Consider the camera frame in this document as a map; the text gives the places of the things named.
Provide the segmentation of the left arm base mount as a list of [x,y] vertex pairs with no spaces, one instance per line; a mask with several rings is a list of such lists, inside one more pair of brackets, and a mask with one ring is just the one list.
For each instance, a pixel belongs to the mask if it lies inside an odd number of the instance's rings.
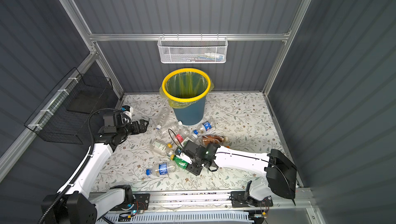
[[150,194],[134,194],[133,200],[117,206],[118,210],[123,211],[146,211],[149,207]]

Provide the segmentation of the green bottle yellow cap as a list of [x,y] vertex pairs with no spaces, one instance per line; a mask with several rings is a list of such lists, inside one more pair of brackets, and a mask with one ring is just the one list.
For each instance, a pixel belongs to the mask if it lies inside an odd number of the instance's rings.
[[181,169],[186,169],[189,165],[188,162],[184,161],[183,159],[178,158],[176,155],[171,155],[171,161],[174,161],[176,165]]

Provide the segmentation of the brown tea bottle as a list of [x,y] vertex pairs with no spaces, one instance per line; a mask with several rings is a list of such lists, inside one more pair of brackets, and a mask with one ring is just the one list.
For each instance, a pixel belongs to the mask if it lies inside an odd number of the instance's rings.
[[227,136],[222,135],[203,135],[201,137],[202,144],[207,146],[209,144],[225,144],[229,142],[229,138]]

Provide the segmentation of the blue label bottle blue cap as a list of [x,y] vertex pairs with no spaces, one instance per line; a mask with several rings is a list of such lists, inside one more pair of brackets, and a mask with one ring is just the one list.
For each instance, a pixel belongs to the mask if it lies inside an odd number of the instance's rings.
[[176,170],[176,164],[173,161],[162,162],[153,165],[152,167],[146,169],[145,173],[147,176],[164,176],[169,175],[171,172]]

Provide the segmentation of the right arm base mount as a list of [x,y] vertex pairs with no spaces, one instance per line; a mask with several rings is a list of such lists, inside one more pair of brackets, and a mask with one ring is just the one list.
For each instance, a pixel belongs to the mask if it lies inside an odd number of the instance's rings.
[[252,198],[248,192],[245,191],[232,191],[229,196],[234,208],[247,208],[247,207],[261,207],[269,208],[273,206],[272,197],[268,196],[263,200],[256,200]]

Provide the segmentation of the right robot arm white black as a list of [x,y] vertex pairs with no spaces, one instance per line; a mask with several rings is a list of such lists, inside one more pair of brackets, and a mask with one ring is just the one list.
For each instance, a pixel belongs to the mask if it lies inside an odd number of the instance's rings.
[[255,174],[258,179],[247,183],[242,192],[232,192],[233,207],[245,205],[271,207],[272,196],[294,201],[296,197],[297,167],[281,151],[256,154],[233,150],[219,144],[207,146],[186,141],[175,151],[176,156],[188,163],[187,170],[198,176],[203,168],[216,172],[231,168]]

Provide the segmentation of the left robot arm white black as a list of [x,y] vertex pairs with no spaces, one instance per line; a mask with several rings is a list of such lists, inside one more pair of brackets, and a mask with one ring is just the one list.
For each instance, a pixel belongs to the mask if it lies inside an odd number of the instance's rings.
[[132,108],[105,108],[92,112],[87,122],[103,113],[104,125],[95,134],[91,125],[88,131],[91,145],[88,152],[66,183],[54,195],[48,195],[41,203],[40,224],[94,224],[99,219],[108,221],[106,214],[114,208],[124,211],[138,209],[131,186],[117,185],[103,195],[90,200],[90,192],[99,172],[115,149],[130,135],[147,131],[149,121],[132,120]]

